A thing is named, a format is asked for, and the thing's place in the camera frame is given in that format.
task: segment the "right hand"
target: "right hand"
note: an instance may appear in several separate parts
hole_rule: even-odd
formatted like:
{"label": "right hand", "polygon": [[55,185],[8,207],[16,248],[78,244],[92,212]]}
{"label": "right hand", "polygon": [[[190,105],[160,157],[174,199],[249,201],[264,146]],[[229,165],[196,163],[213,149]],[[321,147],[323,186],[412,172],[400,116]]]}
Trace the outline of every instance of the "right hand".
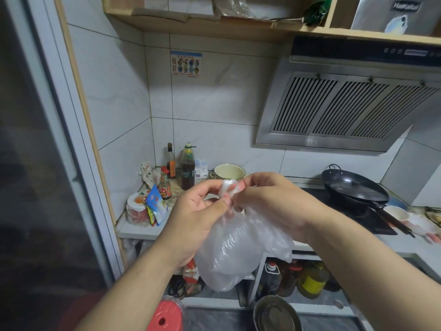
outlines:
{"label": "right hand", "polygon": [[312,195],[274,172],[253,173],[240,181],[233,195],[236,210],[251,207],[287,230],[292,238],[307,243],[307,232],[334,212]]}

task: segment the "left hand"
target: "left hand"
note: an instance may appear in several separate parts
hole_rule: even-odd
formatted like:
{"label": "left hand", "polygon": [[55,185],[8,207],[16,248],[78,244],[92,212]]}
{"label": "left hand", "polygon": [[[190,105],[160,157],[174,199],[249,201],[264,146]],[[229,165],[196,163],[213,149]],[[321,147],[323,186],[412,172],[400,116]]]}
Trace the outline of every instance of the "left hand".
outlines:
{"label": "left hand", "polygon": [[232,205],[230,197],[205,200],[218,194],[222,180],[207,180],[180,194],[155,245],[175,268],[184,266],[207,238],[212,225]]}

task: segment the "poster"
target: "poster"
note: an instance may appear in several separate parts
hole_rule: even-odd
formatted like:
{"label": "poster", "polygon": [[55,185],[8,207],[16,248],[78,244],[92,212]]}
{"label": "poster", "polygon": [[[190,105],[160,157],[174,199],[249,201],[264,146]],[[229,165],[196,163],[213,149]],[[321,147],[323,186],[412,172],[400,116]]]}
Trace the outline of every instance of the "poster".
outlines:
{"label": "poster", "polygon": [[170,51],[170,62],[173,75],[201,77],[202,53]]}

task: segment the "hand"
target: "hand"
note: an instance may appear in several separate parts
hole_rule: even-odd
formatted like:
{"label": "hand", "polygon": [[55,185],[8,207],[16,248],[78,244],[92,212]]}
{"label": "hand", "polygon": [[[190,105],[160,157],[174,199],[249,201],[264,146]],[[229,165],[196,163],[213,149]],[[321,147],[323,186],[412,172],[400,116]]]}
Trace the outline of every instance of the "hand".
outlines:
{"label": "hand", "polygon": [[243,191],[233,195],[236,210],[251,207],[302,243],[307,243],[309,225],[325,220],[334,212],[283,175],[274,172],[251,174],[240,181],[239,187]]}
{"label": "hand", "polygon": [[166,251],[175,268],[184,266],[195,255],[214,222],[232,205],[228,194],[223,199],[205,200],[207,194],[218,194],[222,180],[201,182],[178,196],[155,245]]}

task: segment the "stove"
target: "stove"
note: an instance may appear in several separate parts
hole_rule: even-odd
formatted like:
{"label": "stove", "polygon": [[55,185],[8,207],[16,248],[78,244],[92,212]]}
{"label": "stove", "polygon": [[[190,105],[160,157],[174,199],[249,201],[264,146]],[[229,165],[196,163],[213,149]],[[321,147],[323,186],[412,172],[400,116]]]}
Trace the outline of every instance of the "stove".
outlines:
{"label": "stove", "polygon": [[335,200],[331,199],[326,189],[318,188],[302,188],[307,193],[314,196],[317,200],[323,202],[327,206],[341,212],[350,219],[356,221],[373,234],[379,235],[396,235],[396,231],[383,221],[378,214],[369,207],[345,208]]}

